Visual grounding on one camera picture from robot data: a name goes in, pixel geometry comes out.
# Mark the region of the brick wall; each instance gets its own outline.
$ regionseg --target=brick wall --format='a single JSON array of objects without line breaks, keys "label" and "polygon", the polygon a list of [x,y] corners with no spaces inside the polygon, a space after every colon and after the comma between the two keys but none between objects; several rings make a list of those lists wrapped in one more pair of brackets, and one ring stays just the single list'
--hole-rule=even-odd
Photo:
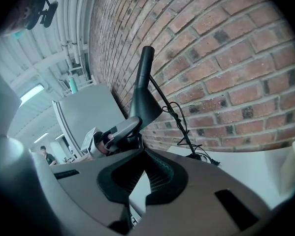
[{"label": "brick wall", "polygon": [[[92,73],[125,115],[145,45],[155,48],[152,75],[181,105],[193,143],[258,151],[295,139],[295,36],[270,0],[96,0]],[[166,113],[144,130],[153,148],[180,138]]]}]

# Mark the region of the black rod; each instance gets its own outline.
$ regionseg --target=black rod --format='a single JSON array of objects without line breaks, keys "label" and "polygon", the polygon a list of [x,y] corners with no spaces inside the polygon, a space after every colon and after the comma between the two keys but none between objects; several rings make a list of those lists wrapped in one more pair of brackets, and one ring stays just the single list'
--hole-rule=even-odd
[{"label": "black rod", "polygon": [[[159,88],[159,86],[157,85],[156,81],[153,79],[152,75],[149,76],[150,81],[152,82],[152,84],[154,85],[154,87],[156,88],[157,92],[160,94],[161,98],[163,99],[163,101],[165,102],[168,110],[170,110],[171,112],[174,112],[172,106],[169,104],[168,100],[166,99],[166,96],[163,94],[162,90]],[[194,156],[196,156],[196,152],[195,149],[193,148],[191,141],[188,137],[187,131],[184,129],[183,125],[181,124],[181,122],[177,122],[177,126],[179,127],[179,129],[181,130],[183,136],[185,137],[185,140],[187,142],[187,144],[189,145],[192,154]]]}]

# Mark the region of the teal cylinder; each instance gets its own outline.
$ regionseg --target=teal cylinder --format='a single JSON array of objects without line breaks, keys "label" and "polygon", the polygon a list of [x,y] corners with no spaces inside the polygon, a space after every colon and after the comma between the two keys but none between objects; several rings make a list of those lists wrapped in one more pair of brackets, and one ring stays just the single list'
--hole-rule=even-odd
[{"label": "teal cylinder", "polygon": [[75,83],[75,80],[73,77],[70,77],[68,79],[68,83],[69,83],[69,87],[70,87],[70,90],[72,91],[72,93],[77,93],[78,92],[78,89],[77,89],[77,86],[76,86],[76,83]]}]

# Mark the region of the ceiling light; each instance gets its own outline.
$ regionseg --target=ceiling light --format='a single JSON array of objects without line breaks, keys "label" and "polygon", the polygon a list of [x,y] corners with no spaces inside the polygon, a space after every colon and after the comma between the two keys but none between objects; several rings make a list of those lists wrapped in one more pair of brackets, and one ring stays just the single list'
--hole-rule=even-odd
[{"label": "ceiling light", "polygon": [[43,85],[38,85],[38,86],[35,86],[33,89],[31,89],[29,92],[25,93],[25,95],[20,98],[21,99],[20,106],[23,105],[26,101],[28,101],[32,97],[34,97],[37,93],[41,92],[42,90],[44,90]]},{"label": "ceiling light", "polygon": [[48,133],[43,134],[42,136],[40,136],[37,140],[35,140],[33,143],[36,144],[37,142],[39,142],[43,137],[45,137]]},{"label": "ceiling light", "polygon": [[61,138],[61,137],[63,137],[63,136],[64,136],[64,134],[59,135],[55,140],[57,140],[58,138]]}]

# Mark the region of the black shirt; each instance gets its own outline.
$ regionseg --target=black shirt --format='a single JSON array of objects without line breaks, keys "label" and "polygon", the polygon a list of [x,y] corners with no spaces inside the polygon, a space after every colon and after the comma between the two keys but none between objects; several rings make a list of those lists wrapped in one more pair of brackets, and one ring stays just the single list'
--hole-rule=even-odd
[{"label": "black shirt", "polygon": [[49,165],[55,160],[54,156],[49,153],[47,153],[47,156],[45,159],[47,159],[47,162]]}]

